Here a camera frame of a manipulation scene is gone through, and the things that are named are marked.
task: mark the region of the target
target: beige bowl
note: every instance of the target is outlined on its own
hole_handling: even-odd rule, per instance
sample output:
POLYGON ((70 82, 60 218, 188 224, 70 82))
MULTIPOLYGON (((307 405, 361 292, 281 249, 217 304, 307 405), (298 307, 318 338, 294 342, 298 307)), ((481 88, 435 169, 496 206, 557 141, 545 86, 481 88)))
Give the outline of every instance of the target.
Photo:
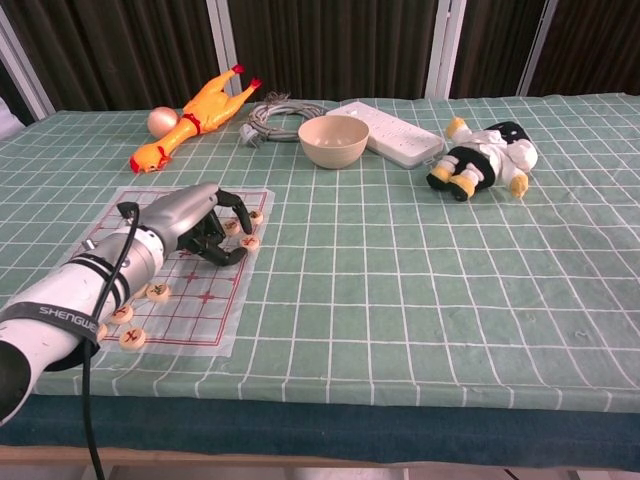
POLYGON ((298 129, 304 153, 323 168, 344 168, 367 147, 369 127, 346 115, 324 115, 307 120, 298 129))

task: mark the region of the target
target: green tablecloth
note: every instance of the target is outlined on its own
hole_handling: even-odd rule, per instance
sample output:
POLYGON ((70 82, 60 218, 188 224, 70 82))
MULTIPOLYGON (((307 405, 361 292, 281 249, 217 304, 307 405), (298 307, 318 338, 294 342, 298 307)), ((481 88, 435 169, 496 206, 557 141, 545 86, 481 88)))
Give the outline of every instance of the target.
MULTIPOLYGON (((95 394, 640 411, 640 99, 364 101, 437 133, 453 115, 519 122, 540 152, 531 189, 455 203, 426 167, 369 152, 316 169, 297 144, 239 145, 249 106, 134 176, 146 112, 60 112, 0 144, 0 304, 118 187, 266 187, 231 357, 99 353, 95 394)), ((79 386, 79 370, 47 374, 38 393, 79 386)))

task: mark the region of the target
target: yellow rubber chicken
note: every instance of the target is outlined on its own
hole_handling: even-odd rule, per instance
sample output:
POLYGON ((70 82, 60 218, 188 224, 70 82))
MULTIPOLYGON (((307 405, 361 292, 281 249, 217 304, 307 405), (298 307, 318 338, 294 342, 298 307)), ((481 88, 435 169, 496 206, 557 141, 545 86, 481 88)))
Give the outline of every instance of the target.
POLYGON ((262 85, 261 80, 254 78, 244 92, 229 97, 222 89, 234 75, 243 72, 244 67, 236 65, 207 82, 185 105, 182 117, 169 133, 157 142, 143 145, 131 156, 131 170, 135 173, 162 170, 171 160, 171 152, 182 142, 196 135, 212 132, 233 117, 262 85))

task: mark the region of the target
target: robotic arm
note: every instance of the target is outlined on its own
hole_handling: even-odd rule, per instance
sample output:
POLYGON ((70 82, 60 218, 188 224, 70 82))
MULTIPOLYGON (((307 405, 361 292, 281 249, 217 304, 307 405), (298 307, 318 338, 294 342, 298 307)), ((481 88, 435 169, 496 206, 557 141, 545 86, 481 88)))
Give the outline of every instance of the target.
MULTIPOLYGON (((95 344, 99 323, 149 283, 170 253, 186 249, 219 266, 245 257, 245 248, 220 248, 225 233, 216 205, 231 207, 245 233, 251 233, 240 197, 215 183, 178 190, 144 208, 100 318, 92 318, 92 311, 131 227, 115 231, 97 246, 85 242, 84 253, 7 302, 0 310, 0 426, 20 409, 43 371, 81 363, 82 339, 95 344)), ((118 208, 126 216, 126 204, 118 208)))

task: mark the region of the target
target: black and white plush toy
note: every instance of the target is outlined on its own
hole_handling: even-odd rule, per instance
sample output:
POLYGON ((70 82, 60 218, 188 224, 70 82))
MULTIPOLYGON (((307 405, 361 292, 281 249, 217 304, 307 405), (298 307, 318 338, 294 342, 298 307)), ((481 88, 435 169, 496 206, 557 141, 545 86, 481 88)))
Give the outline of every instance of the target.
POLYGON ((459 117, 451 120, 447 136, 456 145, 427 175, 436 190, 449 190, 459 202, 496 183, 506 185, 522 198, 529 188, 527 174, 538 161, 538 153, 524 129, 502 122, 472 132, 459 117))

